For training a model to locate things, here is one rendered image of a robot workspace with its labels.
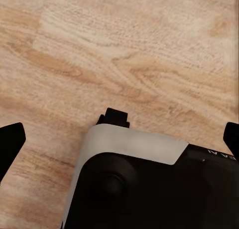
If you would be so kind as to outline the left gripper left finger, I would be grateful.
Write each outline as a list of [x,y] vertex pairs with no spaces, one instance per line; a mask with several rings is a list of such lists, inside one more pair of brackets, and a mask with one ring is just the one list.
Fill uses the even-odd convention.
[[26,141],[21,122],[0,128],[0,182]]

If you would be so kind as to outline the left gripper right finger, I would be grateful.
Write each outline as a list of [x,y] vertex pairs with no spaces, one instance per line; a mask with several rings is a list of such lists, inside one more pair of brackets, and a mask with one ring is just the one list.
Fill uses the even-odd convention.
[[239,124],[228,122],[223,140],[239,162]]

